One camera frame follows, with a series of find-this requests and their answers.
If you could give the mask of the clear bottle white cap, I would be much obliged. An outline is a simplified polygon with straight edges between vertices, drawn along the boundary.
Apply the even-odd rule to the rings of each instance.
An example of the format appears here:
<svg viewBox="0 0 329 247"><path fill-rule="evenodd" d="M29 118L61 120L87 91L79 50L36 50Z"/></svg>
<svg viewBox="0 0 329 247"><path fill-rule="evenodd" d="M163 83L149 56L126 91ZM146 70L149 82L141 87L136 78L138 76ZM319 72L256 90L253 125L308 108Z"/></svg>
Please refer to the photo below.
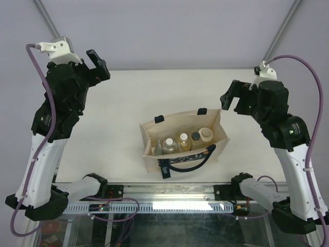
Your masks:
<svg viewBox="0 0 329 247"><path fill-rule="evenodd" d="M178 145L172 138L167 138L162 143L163 155L178 153Z"/></svg>

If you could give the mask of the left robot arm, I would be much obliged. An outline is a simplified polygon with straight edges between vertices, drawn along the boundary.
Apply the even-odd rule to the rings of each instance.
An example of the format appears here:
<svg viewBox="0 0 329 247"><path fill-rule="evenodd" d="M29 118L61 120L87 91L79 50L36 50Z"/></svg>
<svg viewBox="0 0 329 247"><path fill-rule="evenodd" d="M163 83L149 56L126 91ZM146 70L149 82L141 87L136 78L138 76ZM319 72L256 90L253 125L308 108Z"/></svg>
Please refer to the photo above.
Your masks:
<svg viewBox="0 0 329 247"><path fill-rule="evenodd" d="M107 196L107 179L95 173L67 185L52 183L73 127L83 115L88 89L111 76L106 62L93 49L86 54L95 68L88 68L84 62L49 62L42 77L45 101L32 122L26 173L19 190L5 200L11 208L24 210L32 221L54 220L72 203L89 196L97 200Z"/></svg>

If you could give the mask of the square bottle black cap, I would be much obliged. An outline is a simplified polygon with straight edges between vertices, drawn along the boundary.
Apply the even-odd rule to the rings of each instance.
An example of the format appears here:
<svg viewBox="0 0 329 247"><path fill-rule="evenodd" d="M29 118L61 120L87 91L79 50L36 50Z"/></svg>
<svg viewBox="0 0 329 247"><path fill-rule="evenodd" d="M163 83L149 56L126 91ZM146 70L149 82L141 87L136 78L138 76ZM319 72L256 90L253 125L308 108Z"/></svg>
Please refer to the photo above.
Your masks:
<svg viewBox="0 0 329 247"><path fill-rule="evenodd" d="M194 131L191 134L191 150L198 150L204 148L204 142L199 132Z"/></svg>

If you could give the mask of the cream round lid jar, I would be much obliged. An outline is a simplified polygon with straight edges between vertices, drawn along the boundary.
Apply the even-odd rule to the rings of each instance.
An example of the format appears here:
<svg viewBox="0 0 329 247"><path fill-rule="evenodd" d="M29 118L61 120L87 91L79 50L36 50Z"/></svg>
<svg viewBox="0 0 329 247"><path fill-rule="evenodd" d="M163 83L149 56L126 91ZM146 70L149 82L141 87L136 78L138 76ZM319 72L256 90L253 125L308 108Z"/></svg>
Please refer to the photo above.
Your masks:
<svg viewBox="0 0 329 247"><path fill-rule="evenodd" d="M213 131L210 128L203 127L199 129L199 134L204 143L210 143L213 140Z"/></svg>

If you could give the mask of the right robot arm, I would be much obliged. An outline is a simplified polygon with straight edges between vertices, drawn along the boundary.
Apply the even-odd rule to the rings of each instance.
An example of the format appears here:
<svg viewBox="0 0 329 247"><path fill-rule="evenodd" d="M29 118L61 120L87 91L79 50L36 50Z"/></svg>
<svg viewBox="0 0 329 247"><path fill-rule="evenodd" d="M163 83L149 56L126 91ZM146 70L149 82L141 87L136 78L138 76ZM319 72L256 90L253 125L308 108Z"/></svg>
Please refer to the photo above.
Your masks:
<svg viewBox="0 0 329 247"><path fill-rule="evenodd" d="M321 223L319 215L328 223L328 208L318 190L320 205L315 205L306 175L312 168L306 165L310 137L305 122L288 113L288 96L288 89L280 81L267 80L255 86L234 80L220 97L223 110L238 98L234 111L251 116L260 125L281 163L289 195L271 190L248 173L231 179L230 194L235 199L246 196L257 201L271 213L281 231L304 235L316 230Z"/></svg>

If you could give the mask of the silver cosmetic tube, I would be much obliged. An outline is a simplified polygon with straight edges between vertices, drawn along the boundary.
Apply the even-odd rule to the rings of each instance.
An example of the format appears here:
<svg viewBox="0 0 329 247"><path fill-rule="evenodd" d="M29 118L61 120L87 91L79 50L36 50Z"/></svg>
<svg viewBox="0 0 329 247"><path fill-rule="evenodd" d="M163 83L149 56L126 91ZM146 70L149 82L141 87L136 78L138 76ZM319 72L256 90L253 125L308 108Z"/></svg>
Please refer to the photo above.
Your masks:
<svg viewBox="0 0 329 247"><path fill-rule="evenodd" d="M154 151L153 151L153 155L154 156L161 156L161 155L163 155L162 145L161 145L161 141L160 140L158 140L157 143L156 143L156 146L155 146Z"/></svg>

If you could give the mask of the yellow liquid bottle white cap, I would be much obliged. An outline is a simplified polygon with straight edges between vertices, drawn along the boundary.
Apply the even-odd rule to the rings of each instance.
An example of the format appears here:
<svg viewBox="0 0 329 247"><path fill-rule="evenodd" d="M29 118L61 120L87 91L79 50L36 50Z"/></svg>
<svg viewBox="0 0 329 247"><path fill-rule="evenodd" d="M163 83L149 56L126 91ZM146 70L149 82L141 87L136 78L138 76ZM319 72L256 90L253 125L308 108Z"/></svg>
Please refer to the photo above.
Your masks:
<svg viewBox="0 0 329 247"><path fill-rule="evenodd" d="M188 152L191 150L191 142L187 133L181 133L178 135L177 139L178 150L180 153Z"/></svg>

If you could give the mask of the cream canvas tote bag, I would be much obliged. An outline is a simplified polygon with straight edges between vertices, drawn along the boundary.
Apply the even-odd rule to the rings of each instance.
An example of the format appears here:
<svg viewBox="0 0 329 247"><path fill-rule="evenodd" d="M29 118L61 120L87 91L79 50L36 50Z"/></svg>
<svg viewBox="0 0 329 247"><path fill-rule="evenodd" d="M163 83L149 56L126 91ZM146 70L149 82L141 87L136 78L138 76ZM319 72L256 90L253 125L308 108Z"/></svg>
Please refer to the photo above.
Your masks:
<svg viewBox="0 0 329 247"><path fill-rule="evenodd" d="M140 125L147 172L159 171L163 179L171 171L191 172L217 162L229 142L221 125L221 110L159 115Z"/></svg>

